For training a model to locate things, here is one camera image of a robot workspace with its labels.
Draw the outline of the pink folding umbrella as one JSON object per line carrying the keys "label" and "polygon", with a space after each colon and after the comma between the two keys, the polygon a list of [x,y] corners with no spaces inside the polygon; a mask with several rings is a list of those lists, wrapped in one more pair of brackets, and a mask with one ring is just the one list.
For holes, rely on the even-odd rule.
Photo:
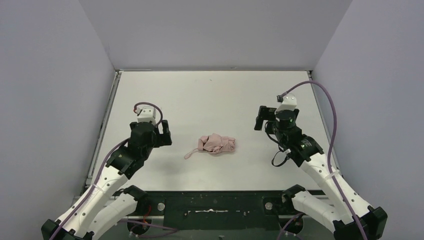
{"label": "pink folding umbrella", "polygon": [[197,146],[188,152],[184,159],[189,159],[195,153],[208,153],[218,155],[221,153],[233,153],[236,151],[236,139],[229,136],[221,136],[217,133],[201,136]]}

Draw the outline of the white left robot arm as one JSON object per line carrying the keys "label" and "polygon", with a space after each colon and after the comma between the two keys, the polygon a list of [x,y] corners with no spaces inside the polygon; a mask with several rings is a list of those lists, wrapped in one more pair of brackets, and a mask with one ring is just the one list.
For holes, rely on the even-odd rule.
{"label": "white left robot arm", "polygon": [[91,186],[65,213],[42,225],[43,239],[97,240],[133,213],[146,196],[134,185],[125,188],[112,203],[108,201],[144,166],[154,148],[172,144],[168,121],[160,124],[162,131],[151,122],[130,123],[130,137],[106,155]]}

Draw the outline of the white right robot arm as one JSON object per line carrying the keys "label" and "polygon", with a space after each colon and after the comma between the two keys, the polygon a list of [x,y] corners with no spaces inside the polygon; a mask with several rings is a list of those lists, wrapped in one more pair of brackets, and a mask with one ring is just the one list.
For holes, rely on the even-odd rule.
{"label": "white right robot arm", "polygon": [[304,187],[294,185],[283,191],[282,202],[326,227],[336,240],[379,240],[388,215],[382,207],[373,207],[328,163],[322,147],[297,127],[298,109],[277,110],[261,105],[254,129],[264,130],[269,138],[297,167],[320,187],[330,204],[314,197]]}

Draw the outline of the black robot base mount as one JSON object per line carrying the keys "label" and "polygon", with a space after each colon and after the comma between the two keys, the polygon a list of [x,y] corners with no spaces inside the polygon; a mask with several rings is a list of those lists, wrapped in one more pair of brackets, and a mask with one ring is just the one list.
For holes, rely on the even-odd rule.
{"label": "black robot base mount", "polygon": [[184,234],[274,239],[298,213],[281,197],[280,190],[148,191],[128,217]]}

